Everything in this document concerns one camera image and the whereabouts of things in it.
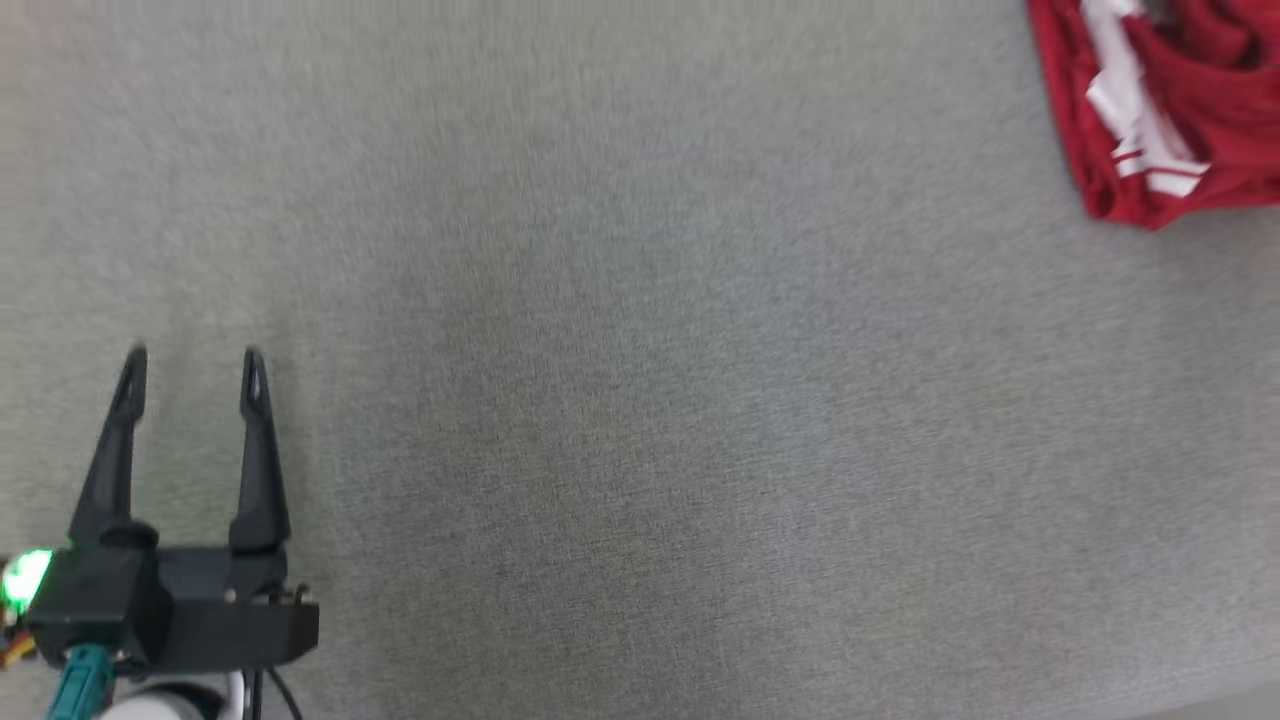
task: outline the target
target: orange wire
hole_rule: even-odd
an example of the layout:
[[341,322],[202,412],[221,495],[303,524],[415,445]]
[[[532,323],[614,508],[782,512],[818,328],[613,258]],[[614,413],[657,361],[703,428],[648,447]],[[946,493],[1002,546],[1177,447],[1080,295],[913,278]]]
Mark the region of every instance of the orange wire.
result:
[[4,651],[4,660],[0,662],[0,667],[8,667],[14,662],[22,660],[22,656],[27,655],[36,648],[36,638],[31,637],[31,633],[22,633],[13,639],[9,650]]

